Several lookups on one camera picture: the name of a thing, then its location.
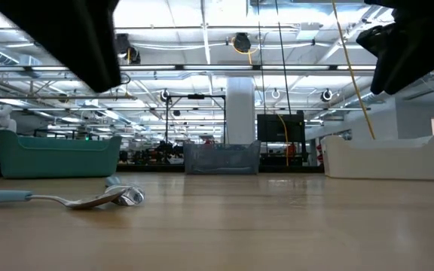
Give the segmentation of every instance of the red object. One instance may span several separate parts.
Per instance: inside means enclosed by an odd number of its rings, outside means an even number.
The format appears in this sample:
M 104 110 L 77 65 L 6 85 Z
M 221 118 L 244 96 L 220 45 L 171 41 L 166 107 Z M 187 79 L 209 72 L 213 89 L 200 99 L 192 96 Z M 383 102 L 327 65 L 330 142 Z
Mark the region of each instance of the red object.
M 295 154 L 295 145 L 291 144 L 289 146 L 287 146 L 287 156 L 288 157 L 294 157 Z

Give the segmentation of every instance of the white column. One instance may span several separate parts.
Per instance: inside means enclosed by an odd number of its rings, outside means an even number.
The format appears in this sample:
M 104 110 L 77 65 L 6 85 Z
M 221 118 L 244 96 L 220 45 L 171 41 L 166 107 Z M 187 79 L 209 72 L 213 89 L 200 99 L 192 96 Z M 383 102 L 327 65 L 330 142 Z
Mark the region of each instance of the white column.
M 255 141 L 255 100 L 252 78 L 227 79 L 228 144 L 251 144 Z

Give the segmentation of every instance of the spoon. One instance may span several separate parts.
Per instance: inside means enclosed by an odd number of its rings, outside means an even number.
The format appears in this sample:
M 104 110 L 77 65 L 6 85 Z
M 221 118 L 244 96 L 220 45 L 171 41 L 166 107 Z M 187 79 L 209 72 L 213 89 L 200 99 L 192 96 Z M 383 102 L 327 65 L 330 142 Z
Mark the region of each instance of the spoon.
M 114 204 L 120 206 L 137 206 L 145 199 L 145 191 L 136 184 L 122 184 L 118 177 L 108 177 L 105 180 L 107 187 L 105 193 L 112 193 L 116 190 L 127 189 L 123 195 L 113 199 Z
M 33 195 L 31 191 L 0 190 L 0 202 L 26 202 L 30 201 L 31 199 L 48 199 L 59 202 L 73 210 L 91 209 L 93 207 L 100 206 L 107 202 L 111 202 L 114 199 L 117 199 L 125 192 L 127 192 L 127 189 L 128 188 L 122 187 L 120 189 L 114 189 L 111 192 L 104 193 L 103 195 L 99 195 L 94 198 L 80 200 L 67 200 L 59 196 Z

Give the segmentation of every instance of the monitor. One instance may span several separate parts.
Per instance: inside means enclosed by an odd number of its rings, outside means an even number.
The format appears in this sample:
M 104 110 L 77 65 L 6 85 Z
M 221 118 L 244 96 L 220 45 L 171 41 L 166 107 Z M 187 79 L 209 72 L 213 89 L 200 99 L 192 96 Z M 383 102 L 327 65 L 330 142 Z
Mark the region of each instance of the monitor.
M 304 142 L 304 115 L 280 115 L 286 124 L 287 142 Z M 257 139 L 262 142 L 286 142 L 284 125 L 276 114 L 257 115 Z

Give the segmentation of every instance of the transparent container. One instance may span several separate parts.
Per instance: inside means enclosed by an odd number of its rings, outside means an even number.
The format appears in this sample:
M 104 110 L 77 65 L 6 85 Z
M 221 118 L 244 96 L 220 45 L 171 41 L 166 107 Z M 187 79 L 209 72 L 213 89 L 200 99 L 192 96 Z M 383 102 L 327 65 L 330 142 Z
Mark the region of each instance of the transparent container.
M 261 142 L 250 145 L 185 144 L 187 174 L 257 174 Z

